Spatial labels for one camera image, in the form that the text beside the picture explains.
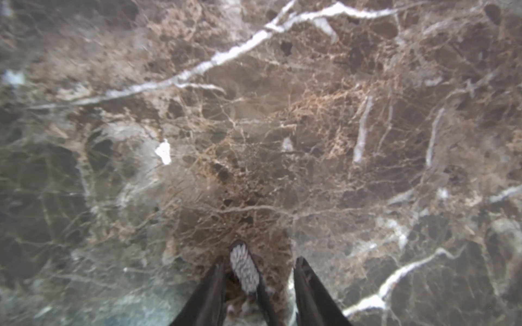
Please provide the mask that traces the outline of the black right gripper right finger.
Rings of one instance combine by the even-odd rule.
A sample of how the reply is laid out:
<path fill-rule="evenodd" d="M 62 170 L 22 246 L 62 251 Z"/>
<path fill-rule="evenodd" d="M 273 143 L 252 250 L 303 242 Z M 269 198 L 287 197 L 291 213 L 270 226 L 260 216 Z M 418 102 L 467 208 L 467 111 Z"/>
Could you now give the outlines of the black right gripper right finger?
<path fill-rule="evenodd" d="M 294 266 L 296 321 L 300 326 L 352 326 L 304 257 Z"/>

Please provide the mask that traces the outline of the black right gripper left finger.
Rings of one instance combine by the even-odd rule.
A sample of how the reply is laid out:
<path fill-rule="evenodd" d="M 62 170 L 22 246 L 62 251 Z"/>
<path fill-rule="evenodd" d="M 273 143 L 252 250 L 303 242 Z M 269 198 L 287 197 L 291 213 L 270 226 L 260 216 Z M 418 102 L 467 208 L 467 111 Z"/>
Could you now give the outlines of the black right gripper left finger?
<path fill-rule="evenodd" d="M 170 326 L 222 326 L 225 319 L 225 263 L 219 256 Z"/>

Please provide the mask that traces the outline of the black toothbrush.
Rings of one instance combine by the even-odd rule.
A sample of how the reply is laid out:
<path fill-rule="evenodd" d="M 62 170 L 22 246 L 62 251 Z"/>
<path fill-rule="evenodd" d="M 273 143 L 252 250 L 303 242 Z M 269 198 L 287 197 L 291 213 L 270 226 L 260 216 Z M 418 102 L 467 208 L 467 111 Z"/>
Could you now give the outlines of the black toothbrush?
<path fill-rule="evenodd" d="M 255 298 L 266 324 L 269 326 L 281 325 L 266 290 L 262 274 L 250 253 L 247 243 L 241 239 L 232 242 L 229 251 L 229 262 L 233 273 L 241 285 L 242 291 Z"/>

